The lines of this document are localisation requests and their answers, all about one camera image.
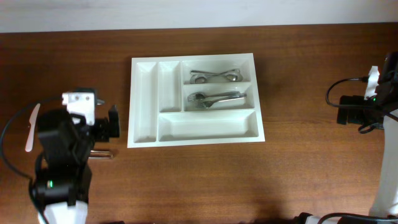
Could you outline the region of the metal tweezers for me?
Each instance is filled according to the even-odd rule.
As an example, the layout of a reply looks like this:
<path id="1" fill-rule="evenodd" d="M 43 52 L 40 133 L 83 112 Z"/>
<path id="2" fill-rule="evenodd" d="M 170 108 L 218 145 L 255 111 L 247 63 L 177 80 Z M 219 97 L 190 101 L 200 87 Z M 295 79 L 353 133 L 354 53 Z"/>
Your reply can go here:
<path id="1" fill-rule="evenodd" d="M 89 159 L 113 159 L 114 153 L 109 150 L 92 150 Z"/>

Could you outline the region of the metal fork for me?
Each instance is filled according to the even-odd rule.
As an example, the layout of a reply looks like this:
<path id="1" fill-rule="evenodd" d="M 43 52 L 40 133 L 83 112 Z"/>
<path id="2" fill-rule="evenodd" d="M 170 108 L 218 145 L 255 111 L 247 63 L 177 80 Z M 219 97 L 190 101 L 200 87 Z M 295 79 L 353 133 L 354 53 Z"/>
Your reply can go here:
<path id="1" fill-rule="evenodd" d="M 206 98 L 212 98 L 212 97 L 218 97 L 218 96 L 234 96 L 234 95 L 239 95 L 239 91 L 229 91 L 229 92 L 224 92 L 224 93 L 215 93 L 215 94 L 206 94 L 204 92 L 196 92 L 192 93 L 187 96 L 187 101 L 200 101 L 204 100 Z"/>
<path id="2" fill-rule="evenodd" d="M 194 104 L 195 108 L 198 109 L 208 109 L 211 108 L 215 103 L 219 103 L 219 102 L 225 102 L 225 101 L 232 101 L 232 100 L 239 100 L 239 99 L 243 99 L 247 97 L 246 93 L 240 93 L 237 95 L 230 95 L 230 96 L 226 96 L 223 98 L 218 98 L 216 100 L 206 100 L 206 101 L 200 101 L 198 103 Z"/>

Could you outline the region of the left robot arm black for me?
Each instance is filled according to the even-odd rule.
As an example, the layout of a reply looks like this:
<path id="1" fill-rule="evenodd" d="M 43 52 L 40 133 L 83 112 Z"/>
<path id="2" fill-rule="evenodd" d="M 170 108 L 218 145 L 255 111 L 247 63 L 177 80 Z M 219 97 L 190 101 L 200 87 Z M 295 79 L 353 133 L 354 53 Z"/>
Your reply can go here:
<path id="1" fill-rule="evenodd" d="M 43 151 L 35 161 L 35 180 L 29 194 L 40 223 L 85 223 L 92 171 L 88 165 L 96 142 L 120 137 L 115 106 L 105 118 L 95 108 L 104 104 L 93 88 L 62 94 L 63 108 L 37 118 L 37 135 Z"/>

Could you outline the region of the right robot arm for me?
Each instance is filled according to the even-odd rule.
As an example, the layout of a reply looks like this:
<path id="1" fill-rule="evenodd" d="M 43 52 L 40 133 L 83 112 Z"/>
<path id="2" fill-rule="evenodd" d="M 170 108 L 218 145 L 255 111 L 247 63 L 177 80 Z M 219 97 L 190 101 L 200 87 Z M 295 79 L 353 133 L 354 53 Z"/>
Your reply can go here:
<path id="1" fill-rule="evenodd" d="M 367 84 L 363 96 L 340 97 L 339 103 L 329 99 L 332 89 L 343 82 Z M 388 53 L 382 71 L 373 66 L 366 77 L 345 78 L 332 84 L 325 93 L 328 105 L 338 109 L 338 124 L 358 124 L 358 133 L 375 129 L 384 131 L 384 152 L 379 187 L 369 213 L 358 215 L 336 212 L 317 217 L 301 213 L 293 223 L 397 223 L 397 52 Z"/>

